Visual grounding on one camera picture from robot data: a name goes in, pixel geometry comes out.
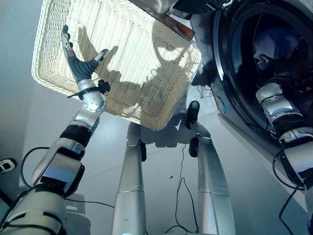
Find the wire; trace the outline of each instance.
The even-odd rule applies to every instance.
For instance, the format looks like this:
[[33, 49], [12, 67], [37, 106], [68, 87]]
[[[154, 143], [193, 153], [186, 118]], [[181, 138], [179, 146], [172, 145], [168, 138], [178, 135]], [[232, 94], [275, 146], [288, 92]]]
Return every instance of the wire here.
[[188, 193], [189, 193], [189, 195], [190, 195], [191, 202], [192, 202], [192, 209], [193, 209], [193, 213], [194, 213], [195, 224], [196, 224], [196, 227], [198, 228], [198, 223], [197, 223], [197, 218], [196, 218], [194, 200], [193, 200], [192, 195], [191, 195], [191, 192], [190, 192], [190, 190], [189, 190], [189, 188], [188, 188], [188, 186], [187, 186], [187, 184], [186, 184], [185, 177], [182, 177], [182, 178], [181, 178], [180, 184], [179, 184], [179, 188], [178, 188], [178, 189], [180, 189], [180, 186], [181, 186], [182, 181], [184, 181], [184, 184], [185, 184], [185, 186], [186, 186], [186, 188], [187, 188], [187, 190], [188, 190]]
[[169, 229], [165, 232], [165, 234], [167, 234], [171, 229], [176, 228], [176, 227], [180, 227], [180, 225], [174, 225], [174, 226], [172, 226], [171, 228], [169, 228]]
[[26, 182], [26, 180], [25, 180], [25, 178], [24, 178], [24, 173], [23, 173], [24, 163], [25, 163], [25, 160], [27, 159], [27, 157], [29, 156], [29, 154], [31, 154], [33, 151], [38, 150], [38, 149], [49, 149], [49, 147], [36, 147], [36, 148], [32, 148], [31, 150], [28, 151], [28, 153], [25, 154], [25, 156], [23, 157], [22, 162], [21, 162], [21, 169], [20, 169], [20, 171], [21, 171], [21, 178], [22, 178], [23, 183], [24, 183], [27, 187], [29, 187], [29, 188], [32, 188], [32, 186], [30, 186], [30, 185]]
[[[36, 148], [32, 148], [31, 150], [29, 150], [29, 151], [25, 154], [25, 156], [23, 157], [22, 162], [21, 162], [21, 178], [22, 178], [23, 183], [24, 183], [27, 187], [29, 187], [30, 189], [32, 189], [32, 186], [30, 186], [30, 185], [26, 182], [26, 180], [25, 180], [25, 178], [24, 178], [24, 174], [23, 174], [23, 168], [24, 168], [24, 163], [25, 163], [25, 160], [27, 159], [27, 157], [28, 157], [33, 151], [38, 150], [38, 149], [49, 149], [49, 147], [36, 147]], [[21, 194], [21, 195], [18, 197], [18, 199], [16, 200], [16, 203], [17, 203], [18, 200], [19, 200], [20, 198], [22, 198], [22, 196], [24, 196], [24, 195], [25, 195], [25, 192], [24, 192], [23, 194]], [[67, 200], [67, 201], [72, 201], [72, 202], [81, 202], [81, 203], [95, 203], [95, 204], [100, 204], [100, 205], [104, 205], [104, 206], [107, 206], [107, 207], [112, 207], [112, 208], [114, 208], [114, 206], [111, 206], [111, 205], [109, 205], [109, 204], [102, 203], [102, 202], [95, 202], [95, 201], [79, 201], [79, 200], [74, 200], [74, 199], [69, 199], [69, 198], [65, 198], [65, 200]], [[1, 226], [2, 226], [2, 224], [4, 223], [4, 220], [6, 219], [7, 215], [3, 217], [2, 222], [1, 222], [1, 224], [0, 224]]]
[[5, 215], [2, 217], [2, 220], [0, 222], [0, 228], [2, 228], [0, 230], [0, 233], [4, 230], [4, 228], [2, 227], [4, 222], [5, 222], [5, 219], [7, 218], [7, 216], [10, 214], [10, 212], [14, 209], [14, 207], [17, 205], [17, 203], [19, 202], [19, 200], [24, 197], [26, 194], [28, 194], [30, 190], [27, 190], [27, 191], [24, 191], [22, 192], [18, 198], [14, 201], [14, 203], [10, 206], [10, 208], [6, 211]]
[[[259, 18], [259, 20], [258, 20], [258, 22], [257, 22], [257, 24], [256, 24], [255, 29], [254, 29], [254, 34], [253, 34], [253, 58], [254, 58], [254, 53], [255, 53], [255, 47], [254, 47], [255, 35], [256, 35], [256, 31], [257, 31], [257, 29], [258, 29], [258, 27], [259, 27], [259, 23], [260, 23], [262, 17], [263, 17], [263, 14], [260, 15], [260, 18]], [[256, 63], [256, 59], [255, 59], [255, 58], [254, 58], [254, 63], [255, 63], [255, 66], [256, 66], [256, 69], [257, 69], [258, 73], [260, 74], [260, 70], [259, 70], [259, 68], [258, 68], [258, 65], [257, 65], [257, 63]]]
[[82, 203], [96, 203], [96, 204], [100, 204], [100, 205], [104, 205], [104, 206], [107, 206], [107, 207], [112, 207], [114, 208], [114, 206], [111, 206], [109, 204], [106, 204], [106, 203], [102, 203], [102, 202], [93, 202], [93, 201], [79, 201], [79, 200], [74, 200], [74, 199], [68, 199], [66, 198], [65, 200], [68, 200], [68, 201], [72, 201], [72, 202], [82, 202]]
[[12, 227], [12, 228], [35, 228], [35, 229], [41, 229], [45, 230], [51, 235], [57, 235], [51, 228], [42, 226], [42, 225], [37, 225], [37, 224], [9, 224], [9, 222], [4, 223], [3, 229], [6, 227]]
[[298, 191], [298, 186], [295, 188], [295, 190], [292, 192], [292, 194], [290, 194], [290, 196], [287, 198], [285, 204], [283, 205], [282, 209], [280, 210], [279, 212], [279, 220], [283, 223], [283, 225], [286, 227], [286, 229], [288, 230], [288, 232], [290, 233], [290, 235], [293, 235], [291, 229], [288, 227], [288, 225], [284, 222], [284, 220], [282, 219], [282, 215], [283, 215], [283, 212], [286, 208], [286, 206], [288, 205], [289, 201], [292, 199], [292, 197], [294, 196], [294, 194]]
[[186, 188], [187, 188], [187, 190], [188, 190], [188, 192], [189, 192], [190, 198], [191, 198], [192, 208], [193, 208], [193, 214], [194, 214], [194, 219], [195, 219], [195, 224], [196, 224], [196, 226], [197, 226], [197, 228], [198, 228], [198, 223], [197, 223], [197, 218], [196, 218], [194, 200], [193, 200], [193, 197], [192, 197], [192, 195], [191, 195], [191, 192], [190, 192], [190, 190], [189, 190], [189, 188], [188, 188], [188, 186], [187, 186], [187, 184], [186, 184], [185, 178], [181, 176], [181, 174], [182, 174], [182, 163], [183, 163], [184, 158], [185, 158], [185, 154], [184, 154], [184, 149], [185, 149], [185, 147], [186, 147], [186, 144], [185, 144], [185, 146], [184, 146], [184, 147], [182, 148], [182, 150], [181, 150], [181, 152], [182, 152], [182, 159], [181, 159], [181, 163], [180, 163], [180, 166], [181, 166], [181, 167], [180, 167], [180, 173], [179, 173], [179, 184], [178, 184], [177, 192], [176, 192], [175, 220], [176, 220], [176, 223], [177, 223], [176, 227], [180, 227], [180, 228], [184, 229], [187, 233], [192, 233], [190, 230], [188, 230], [188, 229], [186, 229], [184, 226], [182, 226], [182, 225], [178, 222], [178, 219], [177, 219], [178, 193], [179, 193], [179, 189], [180, 189], [181, 183], [182, 183], [182, 181], [184, 181], [184, 184], [185, 184], [185, 186], [186, 186]]
[[247, 126], [249, 126], [249, 127], [256, 127], [256, 128], [258, 128], [258, 129], [260, 129], [261, 131], [265, 131], [265, 132], [268, 132], [268, 133], [270, 133], [270, 134], [274, 134], [274, 133], [272, 133], [271, 131], [269, 131], [269, 130], [267, 130], [267, 129], [264, 129], [263, 127], [261, 127], [261, 126], [258, 126], [258, 125], [255, 125], [255, 124], [252, 124], [252, 123], [249, 123], [249, 122], [246, 122], [246, 125]]
[[304, 191], [304, 188], [299, 188], [299, 186], [294, 187], [294, 186], [291, 186], [291, 185], [285, 183], [285, 182], [277, 175], [276, 168], [275, 168], [275, 163], [276, 163], [276, 160], [277, 160], [278, 156], [279, 156], [283, 151], [284, 151], [284, 150], [279, 151], [279, 152], [275, 155], [275, 157], [274, 157], [274, 159], [273, 159], [272, 169], [273, 169], [274, 175], [275, 175], [276, 178], [279, 180], [279, 182], [282, 183], [283, 185], [285, 185], [285, 186], [287, 186], [287, 187], [289, 187], [289, 188], [292, 188], [292, 189]]

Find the black clip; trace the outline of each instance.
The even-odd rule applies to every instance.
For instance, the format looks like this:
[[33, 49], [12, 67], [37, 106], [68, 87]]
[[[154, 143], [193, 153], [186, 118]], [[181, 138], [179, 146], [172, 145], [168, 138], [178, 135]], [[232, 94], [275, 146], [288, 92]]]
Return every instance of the black clip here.
[[98, 81], [98, 86], [97, 87], [90, 87], [90, 88], [86, 88], [80, 92], [77, 92], [75, 94], [69, 95], [68, 98], [77, 96], [79, 97], [80, 100], [84, 99], [84, 95], [89, 93], [89, 92], [95, 92], [95, 91], [99, 91], [100, 93], [104, 94], [106, 92], [109, 92], [111, 90], [111, 87], [109, 85], [108, 82], [105, 82], [104, 80], [100, 79]]

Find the laundry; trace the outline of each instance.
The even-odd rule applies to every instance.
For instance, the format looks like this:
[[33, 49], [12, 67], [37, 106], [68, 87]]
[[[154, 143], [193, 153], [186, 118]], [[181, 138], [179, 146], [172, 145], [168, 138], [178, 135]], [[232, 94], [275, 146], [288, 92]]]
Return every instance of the laundry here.
[[254, 42], [254, 58], [258, 67], [265, 70], [270, 59], [288, 59], [298, 47], [301, 38], [292, 27], [276, 26], [261, 32]]

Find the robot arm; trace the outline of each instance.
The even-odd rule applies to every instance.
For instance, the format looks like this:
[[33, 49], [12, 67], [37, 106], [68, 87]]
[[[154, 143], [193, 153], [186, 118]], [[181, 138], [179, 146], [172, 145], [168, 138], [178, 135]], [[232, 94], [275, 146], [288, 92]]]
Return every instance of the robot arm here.
[[256, 98], [271, 124], [284, 152], [280, 160], [288, 178], [304, 187], [310, 220], [313, 214], [313, 128], [283, 94], [283, 85], [270, 82], [261, 87]]
[[85, 167], [80, 160], [106, 107], [104, 93], [110, 90], [107, 82], [100, 80], [95, 86], [91, 80], [108, 50], [82, 62], [76, 58], [67, 31], [65, 25], [61, 35], [63, 50], [80, 90], [74, 95], [79, 96], [83, 106], [37, 165], [32, 175], [33, 188], [24, 192], [3, 218], [1, 235], [66, 234], [63, 199], [76, 191], [83, 176]]

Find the white wicker basket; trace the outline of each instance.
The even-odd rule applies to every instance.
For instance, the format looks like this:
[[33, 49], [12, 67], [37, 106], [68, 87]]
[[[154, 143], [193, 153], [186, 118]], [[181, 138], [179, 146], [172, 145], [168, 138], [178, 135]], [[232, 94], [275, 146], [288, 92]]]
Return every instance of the white wicker basket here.
[[64, 24], [80, 60], [110, 50], [92, 75], [111, 86], [106, 111], [152, 129], [164, 127], [198, 69], [197, 46], [127, 0], [44, 0], [32, 76], [66, 95], [78, 88], [63, 54]]

